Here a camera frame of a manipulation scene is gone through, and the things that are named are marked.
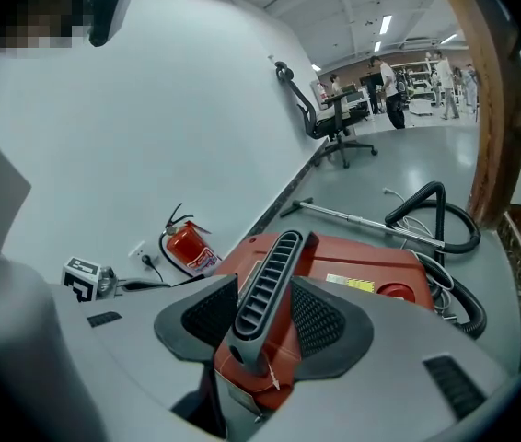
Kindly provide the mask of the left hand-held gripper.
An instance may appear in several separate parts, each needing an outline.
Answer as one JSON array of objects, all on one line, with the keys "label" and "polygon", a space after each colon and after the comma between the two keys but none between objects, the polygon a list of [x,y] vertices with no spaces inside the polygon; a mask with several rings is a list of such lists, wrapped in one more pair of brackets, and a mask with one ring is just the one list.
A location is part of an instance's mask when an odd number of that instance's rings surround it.
[{"label": "left hand-held gripper", "polygon": [[71,257],[62,269],[61,284],[74,291],[78,302],[113,297],[118,283],[111,267],[77,257]]}]

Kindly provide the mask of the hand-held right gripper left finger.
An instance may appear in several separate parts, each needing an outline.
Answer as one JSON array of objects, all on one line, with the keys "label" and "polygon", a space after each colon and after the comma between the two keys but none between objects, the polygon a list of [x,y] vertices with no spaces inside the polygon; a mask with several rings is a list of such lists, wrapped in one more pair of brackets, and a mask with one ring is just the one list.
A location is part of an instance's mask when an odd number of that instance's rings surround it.
[{"label": "hand-held right gripper left finger", "polygon": [[99,341],[139,390],[225,438],[214,356],[237,314],[237,277],[219,275],[84,304]]}]

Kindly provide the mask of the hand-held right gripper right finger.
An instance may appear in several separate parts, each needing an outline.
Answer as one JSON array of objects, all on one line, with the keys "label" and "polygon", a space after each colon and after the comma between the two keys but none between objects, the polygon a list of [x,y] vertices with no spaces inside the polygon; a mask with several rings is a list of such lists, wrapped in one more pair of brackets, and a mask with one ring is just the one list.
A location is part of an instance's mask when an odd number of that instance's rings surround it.
[{"label": "hand-held right gripper right finger", "polygon": [[304,277],[290,288],[301,360],[263,441],[474,441],[521,387],[432,311]]}]

